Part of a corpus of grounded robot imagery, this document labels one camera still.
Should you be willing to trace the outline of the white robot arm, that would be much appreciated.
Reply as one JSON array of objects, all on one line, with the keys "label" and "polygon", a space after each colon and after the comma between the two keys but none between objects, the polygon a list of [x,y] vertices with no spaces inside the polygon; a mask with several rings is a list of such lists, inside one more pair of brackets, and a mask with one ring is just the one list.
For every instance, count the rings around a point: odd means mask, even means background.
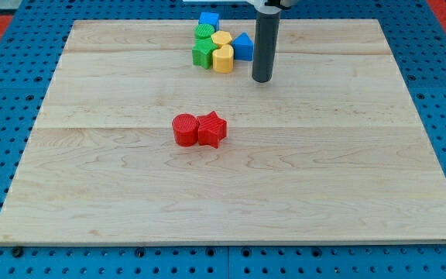
[{"label": "white robot arm", "polygon": [[291,9],[300,0],[245,0],[252,5],[257,12],[272,15],[283,10]]}]

